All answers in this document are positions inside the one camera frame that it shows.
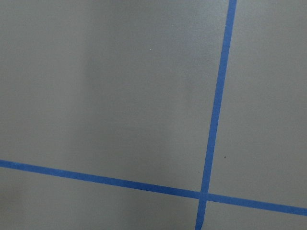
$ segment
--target gray panel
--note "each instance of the gray panel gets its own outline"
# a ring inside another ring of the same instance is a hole
[[[305,230],[307,218],[208,202],[204,230]]]
[[[306,10],[238,1],[211,193],[307,207]]]
[[[1,1],[0,158],[199,190],[226,9]]]
[[[193,229],[198,201],[0,168],[1,230]]]

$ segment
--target horizontal blue line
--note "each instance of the horizontal blue line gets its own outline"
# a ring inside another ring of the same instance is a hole
[[[171,188],[171,187],[166,187],[166,186],[146,184],[146,183],[140,183],[140,182],[134,182],[134,181],[127,181],[127,180],[115,179],[115,178],[104,177],[104,176],[96,176],[96,175],[85,174],[85,173],[80,173],[80,172],[71,172],[71,171],[60,170],[60,169],[52,169],[52,168],[17,163],[17,162],[12,162],[12,161],[0,160],[0,167],[9,168],[9,169],[17,169],[17,170],[33,172],[33,173],[46,174],[46,175],[51,175],[51,176],[65,177],[65,178],[81,180],[81,181],[89,181],[89,182],[100,183],[100,184],[120,186],[120,187],[125,187],[125,188],[145,190],[145,191],[150,191],[150,192],[155,192],[155,193],[183,196],[183,197],[194,198],[194,199],[199,199],[200,197],[200,192],[195,192],[191,190]]]
[[[307,208],[302,208],[302,207],[278,205],[278,204],[273,204],[273,203],[266,203],[266,202],[255,201],[255,200],[246,200],[246,199],[241,199],[241,198],[236,198],[236,197],[229,197],[229,196],[215,195],[215,194],[208,194],[207,200],[218,202],[218,203],[230,204],[230,205],[238,205],[238,206],[244,206],[244,207],[264,209],[264,210],[269,210],[269,211],[284,212],[284,213],[289,213],[289,214],[307,216]]]

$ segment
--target blue tape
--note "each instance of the blue tape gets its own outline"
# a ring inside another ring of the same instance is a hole
[[[232,36],[232,29],[233,29],[233,24],[234,24],[234,19],[235,19],[235,12],[236,12],[236,0],[230,0],[229,5],[228,5],[226,25],[225,25],[225,31],[224,31],[224,39],[223,39],[223,46],[222,46],[222,51],[221,51],[220,66],[219,66],[217,82],[216,82],[215,96],[214,96],[214,102],[213,102],[213,109],[212,109],[212,116],[211,116],[209,137],[208,137],[208,144],[207,144],[207,151],[206,151],[205,166],[204,166],[202,183],[201,183],[201,192],[205,194],[209,192],[209,183],[210,183],[210,177],[211,177],[211,171],[212,171],[216,133],[217,133],[217,127],[219,123],[224,82],[225,82],[227,62],[228,62],[228,55],[229,55],[230,42],[231,42],[231,36]],[[206,212],[206,200],[205,200],[206,196],[201,196],[201,197],[202,198],[199,200],[199,205],[198,205],[195,230],[201,229],[202,223],[204,220],[204,215]]]
[[[12,161],[0,160],[0,167],[17,169],[17,170],[33,172],[33,173],[46,174],[46,175],[51,175],[51,176],[65,177],[65,178],[70,178],[70,179],[75,179],[75,180],[89,181],[89,182],[100,183],[100,184],[120,186],[120,187],[125,187],[125,188],[145,190],[145,191],[150,191],[150,192],[155,192],[155,193],[164,193],[164,194],[175,195],[175,196],[183,196],[187,198],[199,199],[200,197],[200,192],[195,192],[191,190],[171,188],[171,187],[166,187],[166,186],[146,184],[146,183],[140,183],[140,182],[134,182],[134,181],[127,181],[127,180],[115,179],[115,178],[104,177],[104,176],[96,176],[96,175],[85,174],[85,173],[80,173],[80,172],[71,172],[71,171],[60,170],[60,169],[52,169],[52,168],[17,163],[17,162],[12,162]]]
[[[252,207],[269,211],[307,216],[307,208],[302,208],[302,207],[278,205],[273,203],[266,203],[255,200],[246,200],[236,197],[229,197],[229,196],[215,195],[215,194],[208,194],[207,200],[218,203],[230,204],[230,205],[238,205],[243,207]]]

